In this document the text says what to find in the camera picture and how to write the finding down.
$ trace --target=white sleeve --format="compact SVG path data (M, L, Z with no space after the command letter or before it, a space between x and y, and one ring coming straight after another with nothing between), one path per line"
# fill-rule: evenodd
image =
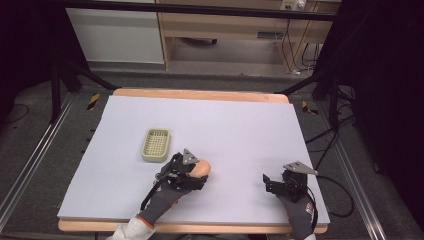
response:
M128 223L119 224L113 236L106 240L147 240L154 232L155 230L148 227L135 215Z
M315 234L309 235L305 240L316 240Z

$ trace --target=tan basket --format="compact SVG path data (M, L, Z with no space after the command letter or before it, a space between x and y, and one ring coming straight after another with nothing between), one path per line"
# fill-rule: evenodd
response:
M141 156L146 162L163 162L168 158L170 134L167 129L151 128L144 138Z

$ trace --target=white tabletop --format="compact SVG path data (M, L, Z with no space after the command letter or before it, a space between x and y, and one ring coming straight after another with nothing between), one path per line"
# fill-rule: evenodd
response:
M169 157L188 148L212 166L200 191L183 197L158 222L213 224L287 223L262 174L281 180L283 165L312 166L293 105L110 96L102 120L68 188L61 219L128 220L164 163L141 157L149 128L167 128ZM309 175L329 223L316 178Z

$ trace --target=gray glove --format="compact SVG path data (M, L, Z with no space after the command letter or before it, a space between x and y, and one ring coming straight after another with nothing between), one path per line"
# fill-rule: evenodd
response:
M150 199L150 203L146 206L146 209L138 215L150 223L151 226L154 226L156 221L175 203L177 203L178 199L190 192L191 190L174 189L169 185L168 181L165 181L153 194Z
M312 234L311 221L314 207L307 196L292 202L289 197L276 195L286 208L294 239L305 239Z

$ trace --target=orange object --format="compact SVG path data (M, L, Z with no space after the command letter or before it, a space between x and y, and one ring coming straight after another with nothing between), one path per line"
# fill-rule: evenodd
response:
M206 176L211 171L211 165L206 160L200 160L196 166L188 173L190 177L201 178Z

